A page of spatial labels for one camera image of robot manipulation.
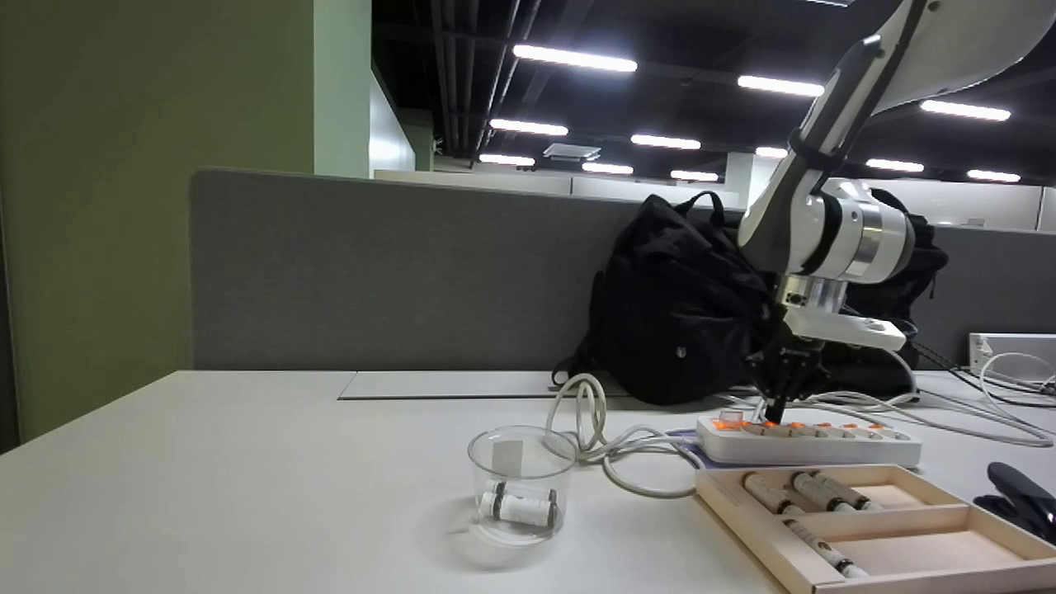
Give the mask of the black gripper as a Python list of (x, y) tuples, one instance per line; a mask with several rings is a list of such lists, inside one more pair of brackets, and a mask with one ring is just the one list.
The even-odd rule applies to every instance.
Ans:
[(795, 337), (785, 324), (785, 306), (774, 305), (748, 371), (766, 396), (763, 421), (781, 422), (789, 400), (809, 396), (826, 379), (822, 344)]

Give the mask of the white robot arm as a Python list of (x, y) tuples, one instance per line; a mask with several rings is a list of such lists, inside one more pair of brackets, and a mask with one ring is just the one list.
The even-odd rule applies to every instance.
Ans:
[(1006, 74), (1053, 21), (1056, 0), (902, 0), (837, 61), (738, 220), (738, 252), (779, 282), (779, 329), (759, 363), (766, 422), (811, 392), (826, 344), (881, 355), (906, 344), (896, 324), (845, 311), (852, 284), (885, 284), (915, 255), (910, 218), (845, 176), (864, 124)]

